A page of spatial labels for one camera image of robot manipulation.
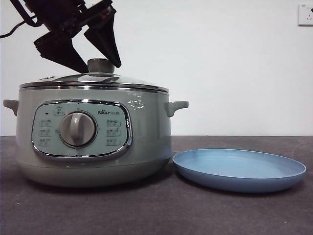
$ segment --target pot lid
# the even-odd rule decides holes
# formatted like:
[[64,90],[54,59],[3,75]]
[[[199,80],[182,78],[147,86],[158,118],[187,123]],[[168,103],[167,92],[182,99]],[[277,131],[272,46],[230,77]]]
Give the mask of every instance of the pot lid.
[[55,86],[100,86],[148,89],[168,93],[167,88],[159,87],[145,81],[114,74],[114,66],[105,59],[88,60],[90,72],[70,76],[46,77],[35,82],[24,83],[20,88],[55,87]]

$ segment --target stainless steel trim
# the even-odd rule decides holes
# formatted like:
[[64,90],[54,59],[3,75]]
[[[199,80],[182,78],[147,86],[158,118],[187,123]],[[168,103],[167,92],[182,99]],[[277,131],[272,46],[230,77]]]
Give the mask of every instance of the stainless steel trim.
[[109,159],[115,159],[115,158],[121,157],[131,147],[131,145],[133,143],[132,122],[131,122],[130,113],[129,113],[127,107],[125,105],[123,105],[122,103],[116,102],[116,101],[104,101],[104,100],[89,100],[88,102],[85,102],[85,100],[83,101],[83,100],[79,100],[79,99],[52,100],[52,101],[44,102],[43,104],[39,105],[35,111],[35,114],[41,106],[47,105],[47,104],[56,104],[56,103],[93,103],[93,104],[96,103],[96,104],[115,105],[115,106],[120,107],[123,110],[125,117],[126,117],[126,129],[127,129],[126,141],[123,144],[123,146],[120,147],[118,150],[110,152],[110,153],[99,154],[99,155],[64,156],[64,155],[48,154],[48,153],[40,151],[33,141],[33,130],[34,130],[34,122],[35,122],[35,116],[34,116],[32,131],[31,131],[31,142],[32,142],[34,151],[40,157],[43,157],[44,159],[50,160],[50,161],[91,162],[91,161],[109,160]]
[[158,91],[158,90],[149,90],[149,89],[140,89],[140,88],[126,88],[126,87],[104,87],[104,86],[38,86],[38,87],[25,87],[20,88],[20,91],[30,91],[30,90],[69,90],[69,89],[78,89],[78,90],[109,90],[109,91],[126,91],[126,92],[149,92],[157,94],[168,95],[168,92]]
[[117,88],[133,88],[145,89],[169,93],[169,90],[164,87],[143,85],[135,83],[103,83],[103,82],[79,82],[79,81],[47,81],[47,82],[31,82],[20,85],[20,89],[31,87],[59,87],[59,86],[90,86],[90,87],[117,87]]

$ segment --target white wall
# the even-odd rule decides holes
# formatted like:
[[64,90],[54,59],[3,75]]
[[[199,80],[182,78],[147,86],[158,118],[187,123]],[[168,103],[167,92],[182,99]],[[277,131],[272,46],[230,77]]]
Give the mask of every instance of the white wall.
[[[123,66],[116,72],[189,100],[173,135],[313,135],[313,27],[297,26],[297,5],[313,0],[113,0]],[[22,21],[1,1],[1,33]],[[1,100],[21,83],[74,71],[42,59],[33,41],[44,26],[24,25],[1,40]],[[80,33],[83,57],[101,54]],[[1,134],[16,118],[1,106]]]

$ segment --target dark gray tabletop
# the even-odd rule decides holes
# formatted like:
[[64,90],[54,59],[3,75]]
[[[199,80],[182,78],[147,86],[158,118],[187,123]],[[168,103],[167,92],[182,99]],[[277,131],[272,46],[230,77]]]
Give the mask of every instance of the dark gray tabletop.
[[285,191],[243,194],[193,184],[170,162],[129,184],[55,188],[26,180],[15,137],[1,137],[2,235],[312,235],[313,137],[173,137],[173,154],[198,148],[247,149],[296,159],[304,180]]

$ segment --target light blue plate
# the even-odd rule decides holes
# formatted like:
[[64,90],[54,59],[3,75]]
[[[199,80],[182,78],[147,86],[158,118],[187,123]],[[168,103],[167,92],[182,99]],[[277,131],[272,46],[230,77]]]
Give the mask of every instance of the light blue plate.
[[198,149],[173,157],[178,172],[197,184],[234,192],[274,192],[292,187],[305,165],[269,153],[234,149]]

